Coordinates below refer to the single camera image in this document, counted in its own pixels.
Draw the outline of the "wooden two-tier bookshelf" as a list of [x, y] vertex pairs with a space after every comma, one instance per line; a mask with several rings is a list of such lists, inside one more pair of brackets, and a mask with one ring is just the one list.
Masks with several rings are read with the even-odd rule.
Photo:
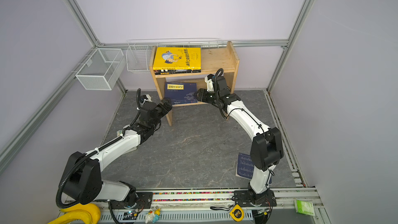
[[153, 69], [156, 51], [157, 46], [152, 49], [149, 69], [160, 99], [164, 98], [166, 82], [196, 83], [198, 89], [207, 88], [205, 77], [214, 74], [220, 68], [224, 70], [223, 76], [228, 87], [231, 92], [234, 92], [240, 59], [231, 41], [227, 42], [225, 48], [203, 49], [201, 51], [202, 70], [200, 73], [156, 75]]

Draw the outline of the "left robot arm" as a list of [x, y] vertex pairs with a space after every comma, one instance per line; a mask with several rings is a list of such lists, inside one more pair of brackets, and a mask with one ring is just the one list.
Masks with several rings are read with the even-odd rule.
[[104, 169], [116, 159], [134, 151], [161, 127], [162, 118], [172, 110], [169, 98], [154, 103], [149, 95], [136, 94], [138, 112], [133, 121], [108, 143], [85, 153], [70, 155], [56, 194], [58, 208], [91, 202], [119, 202], [133, 208], [139, 201], [136, 187], [102, 178]]

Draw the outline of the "yellow tape measure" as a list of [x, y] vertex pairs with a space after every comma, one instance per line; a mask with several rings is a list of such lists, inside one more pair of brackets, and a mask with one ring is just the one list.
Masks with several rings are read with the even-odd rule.
[[244, 211], [238, 204], [233, 206], [229, 214], [235, 222], [241, 222], [244, 218]]

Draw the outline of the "green white packet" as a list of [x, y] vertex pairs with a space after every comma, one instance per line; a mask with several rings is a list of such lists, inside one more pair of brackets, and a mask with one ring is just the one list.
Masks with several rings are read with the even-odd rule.
[[312, 202], [295, 200], [294, 201], [295, 211], [298, 214], [308, 215], [308, 216], [316, 216], [315, 208]]

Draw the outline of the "black wolf cover book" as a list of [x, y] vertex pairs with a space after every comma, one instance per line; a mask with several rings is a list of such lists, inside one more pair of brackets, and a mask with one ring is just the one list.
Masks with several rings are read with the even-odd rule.
[[191, 74], [200, 73], [200, 69], [157, 69], [154, 70], [155, 75], [171, 75], [171, 74]]

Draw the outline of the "blue book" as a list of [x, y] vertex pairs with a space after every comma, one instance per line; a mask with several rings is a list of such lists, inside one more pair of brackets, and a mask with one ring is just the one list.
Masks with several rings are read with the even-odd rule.
[[173, 100], [170, 99], [172, 105], [186, 105], [186, 104], [194, 104], [197, 103], [197, 100]]

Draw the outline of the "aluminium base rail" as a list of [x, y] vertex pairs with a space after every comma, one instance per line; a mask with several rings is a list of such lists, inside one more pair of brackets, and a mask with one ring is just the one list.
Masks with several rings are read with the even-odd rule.
[[[196, 190], [139, 190], [139, 201], [133, 208], [125, 208], [119, 202], [91, 202], [101, 211], [98, 224], [145, 224], [145, 215], [152, 209], [161, 209], [155, 224], [182, 223], [233, 223], [233, 224], [329, 224], [331, 221], [314, 188], [276, 188], [276, 206], [253, 206], [236, 200], [244, 189], [196, 189]], [[312, 202], [316, 216], [298, 214], [294, 201]], [[244, 211], [241, 222], [235, 222], [229, 212], [235, 204]]]

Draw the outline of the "yellow banana toy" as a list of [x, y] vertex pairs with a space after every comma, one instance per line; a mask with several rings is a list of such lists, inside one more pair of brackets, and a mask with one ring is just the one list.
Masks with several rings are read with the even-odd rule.
[[80, 220], [84, 224], [97, 224], [101, 218], [99, 207], [93, 203], [86, 205], [77, 204], [69, 208], [60, 209], [63, 215], [48, 224], [68, 224]]

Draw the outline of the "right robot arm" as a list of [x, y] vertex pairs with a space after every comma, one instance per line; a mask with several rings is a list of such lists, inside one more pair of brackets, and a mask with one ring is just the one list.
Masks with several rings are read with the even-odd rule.
[[222, 68], [215, 74], [206, 76], [205, 83], [207, 88], [201, 88], [195, 93], [197, 100], [218, 108], [224, 119], [233, 118], [251, 139], [250, 158], [254, 172], [247, 191], [242, 197], [236, 197], [236, 200], [253, 206], [276, 206], [274, 192], [269, 186], [276, 166], [284, 157], [280, 130], [270, 128], [259, 120], [241, 98], [232, 93], [223, 77]]

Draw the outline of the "white mesh box basket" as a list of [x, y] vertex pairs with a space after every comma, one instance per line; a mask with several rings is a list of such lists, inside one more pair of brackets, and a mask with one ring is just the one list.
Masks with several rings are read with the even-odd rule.
[[126, 65], [122, 49], [97, 48], [76, 73], [86, 90], [111, 91]]

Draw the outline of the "yellow folder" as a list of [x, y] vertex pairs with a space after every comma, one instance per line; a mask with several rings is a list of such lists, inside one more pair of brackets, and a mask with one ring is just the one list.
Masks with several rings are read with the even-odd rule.
[[200, 48], [158, 47], [152, 68], [154, 70], [201, 70], [201, 61]]

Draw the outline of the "navy book yellow label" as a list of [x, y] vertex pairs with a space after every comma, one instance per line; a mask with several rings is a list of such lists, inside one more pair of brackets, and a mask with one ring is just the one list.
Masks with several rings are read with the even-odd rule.
[[196, 100], [196, 83], [166, 82], [164, 97], [173, 100]]

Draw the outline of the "small white toy figure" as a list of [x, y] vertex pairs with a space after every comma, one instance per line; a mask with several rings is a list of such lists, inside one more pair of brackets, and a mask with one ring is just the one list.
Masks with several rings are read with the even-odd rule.
[[155, 210], [151, 209], [145, 215], [145, 219], [144, 219], [145, 224], [149, 224], [149, 223], [155, 224], [160, 219], [160, 216], [161, 216], [161, 209], [160, 208], [157, 208]]

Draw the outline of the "navy notebook white lines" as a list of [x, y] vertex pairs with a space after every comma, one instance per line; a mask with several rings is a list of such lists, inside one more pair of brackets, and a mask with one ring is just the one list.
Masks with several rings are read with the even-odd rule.
[[235, 175], [240, 178], [251, 180], [254, 174], [254, 166], [250, 155], [239, 152], [237, 156], [237, 167]]

